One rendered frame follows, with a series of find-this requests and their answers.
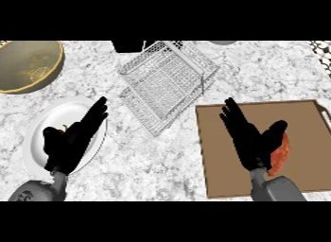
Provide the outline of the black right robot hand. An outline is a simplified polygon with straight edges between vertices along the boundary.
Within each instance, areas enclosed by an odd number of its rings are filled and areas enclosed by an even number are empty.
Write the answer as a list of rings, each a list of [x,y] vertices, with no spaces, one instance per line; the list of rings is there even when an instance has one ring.
[[[283,133],[288,128],[285,120],[276,121],[264,132],[246,121],[242,109],[232,97],[224,100],[220,119],[232,136],[243,168],[272,169],[270,154],[282,146]]]

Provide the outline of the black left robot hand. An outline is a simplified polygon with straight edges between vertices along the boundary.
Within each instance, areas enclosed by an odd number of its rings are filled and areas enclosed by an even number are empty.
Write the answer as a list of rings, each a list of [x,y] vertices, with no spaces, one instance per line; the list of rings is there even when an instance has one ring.
[[[75,122],[65,132],[53,127],[43,130],[43,151],[48,156],[44,169],[69,175],[82,160],[90,139],[99,131],[108,118],[108,99],[99,98],[79,122]]]

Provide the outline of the orange sweet potato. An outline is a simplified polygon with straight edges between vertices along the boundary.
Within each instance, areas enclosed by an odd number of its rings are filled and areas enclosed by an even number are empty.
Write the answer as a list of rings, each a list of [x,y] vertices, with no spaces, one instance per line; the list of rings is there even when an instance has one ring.
[[[288,134],[283,134],[282,137],[282,145],[275,151],[270,153],[270,170],[267,174],[270,176],[276,176],[282,170],[283,164],[291,155],[291,145],[289,145],[289,138]]]

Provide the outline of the brown wooden tray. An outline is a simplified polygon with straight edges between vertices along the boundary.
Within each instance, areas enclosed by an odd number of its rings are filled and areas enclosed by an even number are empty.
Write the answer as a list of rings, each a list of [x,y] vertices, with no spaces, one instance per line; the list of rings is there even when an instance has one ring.
[[[331,191],[331,114],[313,100],[242,103],[246,120],[260,131],[275,121],[288,122],[291,154],[279,174],[303,192]],[[227,129],[218,117],[221,106],[195,107],[207,196],[243,197],[251,192],[249,173],[243,169]]]

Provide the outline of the white plate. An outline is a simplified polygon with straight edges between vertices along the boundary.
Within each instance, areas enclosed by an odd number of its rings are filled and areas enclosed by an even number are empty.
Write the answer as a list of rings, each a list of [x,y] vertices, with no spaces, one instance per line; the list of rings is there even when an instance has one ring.
[[[69,127],[84,118],[93,105],[94,101],[84,96],[65,98],[43,110],[32,121],[22,145],[23,163],[29,172],[43,180],[51,179],[50,172],[44,169],[48,156],[43,150],[43,130],[47,127],[60,129],[63,125]]]

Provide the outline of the gold rimmed bowl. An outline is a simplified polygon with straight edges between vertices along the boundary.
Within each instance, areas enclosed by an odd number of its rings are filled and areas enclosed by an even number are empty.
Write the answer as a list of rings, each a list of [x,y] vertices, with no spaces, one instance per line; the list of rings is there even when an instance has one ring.
[[[0,47],[0,93],[23,95],[43,89],[63,69],[60,41],[9,41]]]

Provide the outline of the black box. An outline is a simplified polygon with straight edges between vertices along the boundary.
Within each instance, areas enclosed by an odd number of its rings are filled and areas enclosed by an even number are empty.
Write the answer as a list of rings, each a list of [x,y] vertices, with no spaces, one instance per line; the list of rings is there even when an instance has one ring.
[[[143,47],[143,41],[113,41],[116,53],[139,53]]]

